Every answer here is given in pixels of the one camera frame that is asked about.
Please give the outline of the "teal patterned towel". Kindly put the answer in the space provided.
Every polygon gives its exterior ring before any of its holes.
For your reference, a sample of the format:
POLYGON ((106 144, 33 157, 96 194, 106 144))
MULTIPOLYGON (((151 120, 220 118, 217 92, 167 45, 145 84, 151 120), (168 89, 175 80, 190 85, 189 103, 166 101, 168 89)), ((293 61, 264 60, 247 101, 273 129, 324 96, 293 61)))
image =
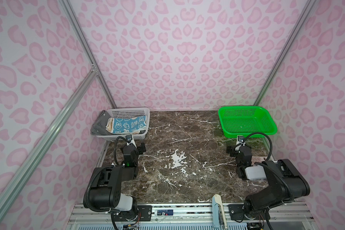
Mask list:
POLYGON ((146 129, 147 117, 110 118, 106 129, 111 134, 136 134, 146 129))

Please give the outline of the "orange patterned towel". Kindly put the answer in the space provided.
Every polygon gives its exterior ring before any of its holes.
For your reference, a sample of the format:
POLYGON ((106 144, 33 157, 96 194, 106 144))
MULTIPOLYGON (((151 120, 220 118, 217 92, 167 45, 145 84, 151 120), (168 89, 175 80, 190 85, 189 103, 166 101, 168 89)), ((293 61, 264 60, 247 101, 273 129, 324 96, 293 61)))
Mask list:
POLYGON ((134 125, 134 122, 137 121, 124 118, 109 118, 106 130, 113 134, 139 134, 141 130, 138 130, 138 124, 134 125))

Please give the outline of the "grey towel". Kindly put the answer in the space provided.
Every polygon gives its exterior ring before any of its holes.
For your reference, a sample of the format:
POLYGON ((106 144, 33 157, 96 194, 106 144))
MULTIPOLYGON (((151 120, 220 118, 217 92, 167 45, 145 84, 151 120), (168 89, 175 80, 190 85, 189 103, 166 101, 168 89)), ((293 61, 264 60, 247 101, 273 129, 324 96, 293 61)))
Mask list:
MULTIPOLYGON (((139 117, 136 115, 136 113, 130 113, 130 112, 125 112, 125 113, 121 112, 121 115, 126 116, 126 118, 139 117)), ((95 121, 95 123, 93 124, 93 126, 91 128, 91 134, 92 135, 99 135, 99 136, 113 135, 106 130, 107 122, 108 122, 109 118, 111 118, 111 117, 112 116, 110 115, 110 113, 108 113, 106 110, 103 110, 100 113, 97 120, 95 121)), ((146 129, 141 131, 139 134, 143 134, 145 131, 146 131, 146 129)))

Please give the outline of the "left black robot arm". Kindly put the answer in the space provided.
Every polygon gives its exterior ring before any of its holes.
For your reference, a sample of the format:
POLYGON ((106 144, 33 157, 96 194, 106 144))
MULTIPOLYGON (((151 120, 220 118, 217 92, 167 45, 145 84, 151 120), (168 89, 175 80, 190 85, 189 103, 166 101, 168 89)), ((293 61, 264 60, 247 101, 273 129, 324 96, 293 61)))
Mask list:
POLYGON ((127 220, 139 217, 137 200, 122 193, 122 183, 139 174, 139 156, 146 152, 144 143, 122 148, 124 163, 95 168, 83 197, 85 208, 93 212, 116 213, 127 220))

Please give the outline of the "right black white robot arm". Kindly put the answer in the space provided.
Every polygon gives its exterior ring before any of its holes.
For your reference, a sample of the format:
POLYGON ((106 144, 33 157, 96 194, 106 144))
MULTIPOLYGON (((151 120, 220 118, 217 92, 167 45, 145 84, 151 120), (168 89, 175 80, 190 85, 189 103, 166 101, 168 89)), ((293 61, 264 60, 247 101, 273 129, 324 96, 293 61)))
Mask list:
POLYGON ((242 207, 229 205, 231 220, 239 223, 260 217, 270 220, 271 209, 310 194, 308 182, 290 160, 252 163, 252 148, 244 144, 228 146, 226 152, 235 158, 236 172, 240 179, 267 180, 267 186, 259 192, 249 194, 242 207))

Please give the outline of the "pink white calculator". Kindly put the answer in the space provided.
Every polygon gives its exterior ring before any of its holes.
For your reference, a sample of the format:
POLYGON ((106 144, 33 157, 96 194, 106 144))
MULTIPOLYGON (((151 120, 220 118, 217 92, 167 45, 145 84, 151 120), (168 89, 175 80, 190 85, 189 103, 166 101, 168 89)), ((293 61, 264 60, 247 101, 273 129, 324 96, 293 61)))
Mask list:
POLYGON ((256 163, 256 162, 261 163, 263 161, 266 161, 266 158, 267 157, 253 156, 252 157, 252 163, 256 163))

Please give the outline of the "green plastic basket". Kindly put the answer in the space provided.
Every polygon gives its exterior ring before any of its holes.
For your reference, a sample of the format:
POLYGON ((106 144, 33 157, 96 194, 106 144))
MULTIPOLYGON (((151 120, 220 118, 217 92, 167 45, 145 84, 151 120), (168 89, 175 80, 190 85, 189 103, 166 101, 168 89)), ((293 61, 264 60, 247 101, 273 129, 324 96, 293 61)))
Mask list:
POLYGON ((252 133, 255 133, 254 138, 260 138, 260 132, 270 136, 278 131, 270 113, 260 106, 224 106, 218 110, 218 116, 227 138, 246 137, 252 133))

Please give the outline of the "white plastic basket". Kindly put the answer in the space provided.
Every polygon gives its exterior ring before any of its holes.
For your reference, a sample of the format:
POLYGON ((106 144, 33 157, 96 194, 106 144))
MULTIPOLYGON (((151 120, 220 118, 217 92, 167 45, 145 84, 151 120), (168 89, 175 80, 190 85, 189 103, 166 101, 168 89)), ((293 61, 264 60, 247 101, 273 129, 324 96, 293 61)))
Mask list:
POLYGON ((107 141, 132 135, 144 140, 149 130, 150 110, 146 107, 103 110, 91 128, 91 134, 107 141))

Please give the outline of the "blue label sticker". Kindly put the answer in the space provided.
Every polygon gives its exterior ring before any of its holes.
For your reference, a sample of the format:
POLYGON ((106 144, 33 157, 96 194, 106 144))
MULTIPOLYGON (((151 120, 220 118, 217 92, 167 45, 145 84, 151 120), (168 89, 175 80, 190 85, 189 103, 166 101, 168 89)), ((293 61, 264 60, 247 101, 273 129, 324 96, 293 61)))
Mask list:
POLYGON ((157 216, 173 216, 173 209, 159 209, 156 211, 157 216))

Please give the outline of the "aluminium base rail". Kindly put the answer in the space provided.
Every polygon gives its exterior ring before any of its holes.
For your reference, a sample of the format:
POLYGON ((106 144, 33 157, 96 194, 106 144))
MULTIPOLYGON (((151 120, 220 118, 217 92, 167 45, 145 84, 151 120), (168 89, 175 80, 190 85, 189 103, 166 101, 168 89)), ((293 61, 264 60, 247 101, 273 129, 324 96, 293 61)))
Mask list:
MULTIPOLYGON (((151 206, 150 221, 135 222, 134 230, 212 230, 211 203, 167 203, 143 204, 151 206), (173 216, 157 216, 159 209, 173 209, 173 216)), ((224 211, 229 230, 267 230, 266 220, 245 220, 238 223, 231 220, 229 205, 242 206, 242 203, 225 203, 224 211)), ((304 202, 273 208, 269 212, 271 227, 275 230, 317 230, 317 224, 304 202)), ((67 230, 112 230, 110 214, 96 213, 76 205, 68 221, 67 230)))

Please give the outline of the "left corner aluminium post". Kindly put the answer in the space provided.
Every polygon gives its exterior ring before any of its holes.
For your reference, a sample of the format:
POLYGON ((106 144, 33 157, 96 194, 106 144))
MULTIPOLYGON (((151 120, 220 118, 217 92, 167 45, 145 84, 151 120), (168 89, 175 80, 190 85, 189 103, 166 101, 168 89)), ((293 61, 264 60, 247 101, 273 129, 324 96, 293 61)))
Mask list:
POLYGON ((72 7, 72 4, 70 1, 68 0, 60 0, 59 1, 60 5, 63 8, 64 13, 66 14, 70 25, 72 27, 72 29, 75 32, 75 35, 80 43, 80 46, 82 47, 85 56, 87 57, 91 67, 92 67, 92 71, 94 71, 96 73, 97 79, 99 80, 100 84, 101 84, 101 88, 104 91, 104 93, 106 94, 106 98, 108 99, 110 105, 112 108, 116 109, 117 105, 111 95, 111 92, 106 84, 106 80, 103 77, 103 74, 99 68, 99 65, 97 64, 97 61, 95 59, 95 56, 91 50, 91 47, 87 41, 87 38, 81 28, 80 22, 76 16, 76 13, 72 7))

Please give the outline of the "corner aluminium post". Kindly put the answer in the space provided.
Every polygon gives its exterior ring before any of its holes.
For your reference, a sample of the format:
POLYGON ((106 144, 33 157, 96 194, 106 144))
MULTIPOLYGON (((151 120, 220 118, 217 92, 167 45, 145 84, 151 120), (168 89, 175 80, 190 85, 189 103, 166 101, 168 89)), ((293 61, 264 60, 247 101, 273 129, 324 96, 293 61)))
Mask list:
POLYGON ((104 91, 104 93, 106 94, 106 98, 108 99, 110 105, 112 108, 116 109, 117 105, 111 95, 111 92, 106 84, 106 80, 103 77, 103 74, 99 68, 99 65, 97 64, 97 61, 95 59, 95 56, 91 50, 91 47, 87 41, 87 38, 81 28, 80 22, 76 16, 76 13, 72 7, 72 4, 70 1, 68 0, 60 0, 59 1, 60 5, 63 8, 64 13, 66 14, 70 25, 72 27, 72 29, 75 32, 75 35, 80 43, 80 46, 82 47, 85 56, 87 57, 91 67, 92 67, 92 71, 94 71, 96 73, 97 79, 99 80, 100 84, 101 84, 101 88, 104 91))
POLYGON ((280 67, 282 66, 283 62, 285 61, 287 55, 289 54, 290 50, 292 49, 293 45, 295 44, 295 41, 297 37, 302 32, 303 28, 305 27, 308 19, 313 14, 314 10, 318 6, 319 1, 317 0, 308 0, 300 13, 300 16, 298 20, 296 21, 293 29, 291 30, 288 38, 285 41, 285 44, 282 48, 282 50, 279 53, 278 58, 276 59, 274 66, 272 67, 271 71, 269 72, 266 81, 264 82, 264 85, 262 86, 253 106, 259 106, 263 98, 265 97, 265 94, 267 90, 269 89, 272 81, 276 77, 280 67))

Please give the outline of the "right corner aluminium post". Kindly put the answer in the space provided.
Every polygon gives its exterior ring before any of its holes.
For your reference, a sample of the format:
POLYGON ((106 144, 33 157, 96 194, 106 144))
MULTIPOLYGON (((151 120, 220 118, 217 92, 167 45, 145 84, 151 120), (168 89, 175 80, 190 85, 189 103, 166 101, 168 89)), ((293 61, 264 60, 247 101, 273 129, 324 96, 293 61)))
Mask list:
POLYGON ((262 86, 253 106, 259 106, 263 98, 265 97, 265 94, 267 90, 269 89, 272 81, 276 77, 280 67, 282 66, 283 62, 285 61, 287 55, 289 54, 290 50, 292 49, 293 45, 295 44, 295 41, 297 37, 302 32, 303 28, 305 27, 308 19, 313 14, 314 10, 318 6, 319 1, 317 0, 308 0, 300 13, 300 16, 298 20, 296 21, 293 29, 291 30, 288 38, 285 41, 285 44, 282 48, 282 50, 279 53, 278 58, 276 59, 274 66, 272 67, 271 71, 269 72, 266 81, 264 82, 264 85, 262 86))

